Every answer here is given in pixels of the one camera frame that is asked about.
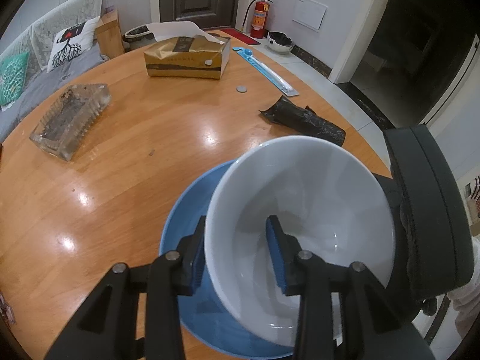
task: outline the crumpled black plastic roll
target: crumpled black plastic roll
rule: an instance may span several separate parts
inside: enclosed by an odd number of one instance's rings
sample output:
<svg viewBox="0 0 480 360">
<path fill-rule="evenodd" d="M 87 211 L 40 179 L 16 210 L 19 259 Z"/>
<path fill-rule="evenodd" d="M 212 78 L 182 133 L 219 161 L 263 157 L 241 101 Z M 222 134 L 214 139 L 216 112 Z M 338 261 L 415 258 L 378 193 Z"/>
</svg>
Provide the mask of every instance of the crumpled black plastic roll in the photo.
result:
<svg viewBox="0 0 480 360">
<path fill-rule="evenodd" d="M 345 130 L 315 114 L 310 107 L 301 108 L 287 97 L 280 97 L 262 116 L 272 123 L 293 128 L 303 135 L 321 138 L 342 146 L 345 141 Z"/>
</svg>

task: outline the fire extinguisher label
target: fire extinguisher label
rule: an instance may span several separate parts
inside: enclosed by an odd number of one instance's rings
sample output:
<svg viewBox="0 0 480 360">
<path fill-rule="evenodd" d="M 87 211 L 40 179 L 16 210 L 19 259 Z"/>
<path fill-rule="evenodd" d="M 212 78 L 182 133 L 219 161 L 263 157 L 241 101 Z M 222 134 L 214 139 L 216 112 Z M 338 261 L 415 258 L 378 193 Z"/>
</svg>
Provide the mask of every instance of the fire extinguisher label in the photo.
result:
<svg viewBox="0 0 480 360">
<path fill-rule="evenodd" d="M 253 13 L 253 21 L 251 23 L 252 27 L 256 28 L 263 28 L 265 25 L 265 17 L 266 17 L 266 12 L 265 11 L 257 11 L 255 9 L 255 12 Z"/>
</svg>

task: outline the blue plate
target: blue plate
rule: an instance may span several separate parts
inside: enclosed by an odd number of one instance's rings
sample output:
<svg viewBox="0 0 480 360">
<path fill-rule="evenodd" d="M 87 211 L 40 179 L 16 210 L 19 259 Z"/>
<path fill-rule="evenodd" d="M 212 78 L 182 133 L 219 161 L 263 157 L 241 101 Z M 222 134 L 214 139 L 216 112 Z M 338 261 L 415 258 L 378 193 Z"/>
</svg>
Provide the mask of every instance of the blue plate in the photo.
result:
<svg viewBox="0 0 480 360">
<path fill-rule="evenodd" d="M 193 234 L 218 182 L 233 161 L 225 162 L 196 179 L 178 198 L 163 228 L 160 254 L 176 249 L 180 238 Z M 204 344 L 230 356 L 245 359 L 277 359 L 292 348 L 266 341 L 242 327 L 225 309 L 213 289 L 207 268 L 202 285 L 192 297 L 178 297 L 180 320 Z"/>
</svg>

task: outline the round table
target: round table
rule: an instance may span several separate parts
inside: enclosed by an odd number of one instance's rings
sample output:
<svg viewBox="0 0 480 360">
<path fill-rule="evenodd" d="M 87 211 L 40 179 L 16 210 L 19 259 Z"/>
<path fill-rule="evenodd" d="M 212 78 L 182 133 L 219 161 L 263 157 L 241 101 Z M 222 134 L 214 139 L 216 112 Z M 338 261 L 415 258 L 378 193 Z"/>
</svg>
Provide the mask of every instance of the round table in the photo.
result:
<svg viewBox="0 0 480 360">
<path fill-rule="evenodd" d="M 232 39 L 232 46 L 246 45 Z M 371 171 L 389 175 L 323 98 L 284 67 L 255 55 L 300 92 L 294 103 L 309 105 L 346 131 L 345 149 Z M 35 360 L 112 264 L 155 259 L 165 219 L 193 180 L 266 140 L 295 133 L 261 119 L 258 110 L 281 93 L 233 51 L 220 80 L 149 77 L 139 49 L 69 85 L 74 83 L 106 83 L 112 99 L 72 160 L 49 155 L 28 139 L 60 89 L 9 135 L 0 164 L 0 290 L 15 313 L 12 331 Z M 248 91 L 238 92 L 240 85 Z M 228 358 L 186 331 L 183 337 L 189 359 Z"/>
</svg>

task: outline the red doormat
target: red doormat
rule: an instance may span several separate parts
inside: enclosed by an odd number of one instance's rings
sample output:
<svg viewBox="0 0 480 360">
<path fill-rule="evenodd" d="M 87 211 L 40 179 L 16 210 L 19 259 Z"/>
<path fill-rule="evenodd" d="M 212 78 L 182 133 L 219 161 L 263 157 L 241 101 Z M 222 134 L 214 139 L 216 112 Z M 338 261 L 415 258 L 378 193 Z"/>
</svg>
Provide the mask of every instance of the red doormat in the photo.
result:
<svg viewBox="0 0 480 360">
<path fill-rule="evenodd" d="M 235 30 L 235 28 L 222 28 L 221 31 L 226 32 L 228 35 L 233 36 L 234 38 L 237 38 L 250 46 L 253 46 L 255 44 L 261 44 L 260 42 L 257 42 L 255 39 L 252 39 L 248 35 L 245 35 L 243 32 Z"/>
</svg>

